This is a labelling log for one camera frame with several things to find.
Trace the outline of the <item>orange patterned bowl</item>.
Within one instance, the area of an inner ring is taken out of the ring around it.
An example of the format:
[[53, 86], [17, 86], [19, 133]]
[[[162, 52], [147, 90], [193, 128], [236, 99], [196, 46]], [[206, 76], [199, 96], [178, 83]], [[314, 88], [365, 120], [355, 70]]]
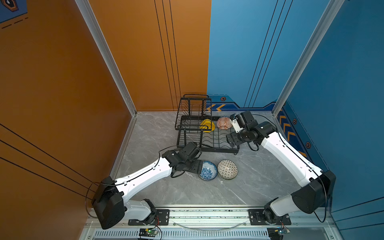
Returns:
[[232, 127], [232, 120], [227, 116], [219, 117], [216, 126], [220, 130], [229, 130]]

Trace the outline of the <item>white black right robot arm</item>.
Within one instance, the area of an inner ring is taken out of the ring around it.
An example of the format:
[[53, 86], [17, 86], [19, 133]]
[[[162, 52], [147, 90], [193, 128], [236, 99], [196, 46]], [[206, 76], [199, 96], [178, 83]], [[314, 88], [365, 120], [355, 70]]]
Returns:
[[246, 111], [231, 115], [230, 121], [235, 130], [226, 136], [230, 146], [254, 143], [263, 147], [283, 164], [300, 185], [297, 191], [276, 198], [264, 206], [263, 217], [266, 223], [275, 225], [290, 213], [313, 214], [319, 207], [328, 207], [336, 183], [332, 171], [323, 171], [307, 160], [269, 120], [258, 123], [254, 115]]

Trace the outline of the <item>yellow bowl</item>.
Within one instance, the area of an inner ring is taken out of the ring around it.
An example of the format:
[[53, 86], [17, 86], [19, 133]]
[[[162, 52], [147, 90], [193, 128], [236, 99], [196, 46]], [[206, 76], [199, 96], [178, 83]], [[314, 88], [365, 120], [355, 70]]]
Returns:
[[216, 126], [211, 119], [204, 119], [199, 126], [204, 133], [210, 133], [215, 130]]

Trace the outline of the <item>blue floral bowl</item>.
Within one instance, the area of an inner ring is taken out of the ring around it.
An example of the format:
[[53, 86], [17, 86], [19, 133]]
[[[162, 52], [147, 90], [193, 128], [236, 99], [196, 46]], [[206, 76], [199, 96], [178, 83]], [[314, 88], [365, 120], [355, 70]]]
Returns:
[[199, 177], [204, 181], [211, 181], [218, 175], [217, 166], [210, 161], [203, 161], [203, 166]]

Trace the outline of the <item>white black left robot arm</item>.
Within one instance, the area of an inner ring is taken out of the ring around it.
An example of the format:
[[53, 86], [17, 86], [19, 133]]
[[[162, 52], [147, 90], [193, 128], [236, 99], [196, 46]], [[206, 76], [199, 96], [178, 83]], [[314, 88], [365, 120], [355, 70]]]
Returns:
[[198, 159], [201, 153], [197, 143], [188, 143], [183, 148], [166, 150], [153, 163], [131, 175], [103, 179], [91, 201], [101, 228], [108, 230], [123, 218], [153, 225], [157, 215], [154, 204], [149, 199], [134, 201], [133, 196], [156, 181], [175, 178], [176, 172], [199, 175], [203, 168], [203, 161]]

